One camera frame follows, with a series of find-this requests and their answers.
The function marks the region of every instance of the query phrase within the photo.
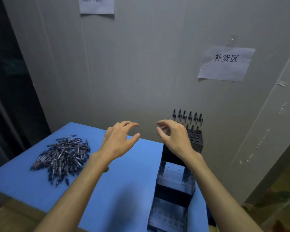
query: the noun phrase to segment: blue table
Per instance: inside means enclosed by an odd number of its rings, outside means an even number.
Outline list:
[[[70,122],[0,167],[0,192],[48,212],[68,187],[64,182],[57,188],[51,186],[47,170],[29,171],[31,165],[48,149],[46,145],[72,134],[87,139],[92,153],[96,152],[105,132]],[[93,191],[79,227],[94,232],[146,232],[162,147],[139,139],[127,154],[114,160]],[[206,205],[197,185],[189,207],[188,231],[208,232]]]

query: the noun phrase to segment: person's left hand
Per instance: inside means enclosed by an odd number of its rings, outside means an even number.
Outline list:
[[[138,123],[123,121],[116,123],[113,127],[108,127],[98,152],[110,158],[111,161],[123,156],[139,140],[139,133],[127,140],[129,130],[137,126],[139,126]]]

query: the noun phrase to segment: pile of pens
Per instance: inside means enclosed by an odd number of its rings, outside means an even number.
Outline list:
[[[69,175],[78,175],[89,159],[90,147],[88,141],[83,143],[81,138],[74,138],[76,134],[58,138],[55,144],[47,145],[49,150],[43,151],[31,170],[48,168],[48,180],[56,187],[65,180],[69,186]]]

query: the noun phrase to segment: forearm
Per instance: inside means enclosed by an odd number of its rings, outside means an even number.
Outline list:
[[[111,161],[96,152],[34,232],[74,232],[102,173]]]
[[[193,172],[221,232],[262,231],[219,182],[199,153],[192,152],[183,160]]]

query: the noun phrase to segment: white paper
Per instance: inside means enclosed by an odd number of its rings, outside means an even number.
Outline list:
[[[114,14],[114,0],[78,0],[81,14]]]
[[[242,82],[255,49],[214,46],[205,52],[199,78]]]

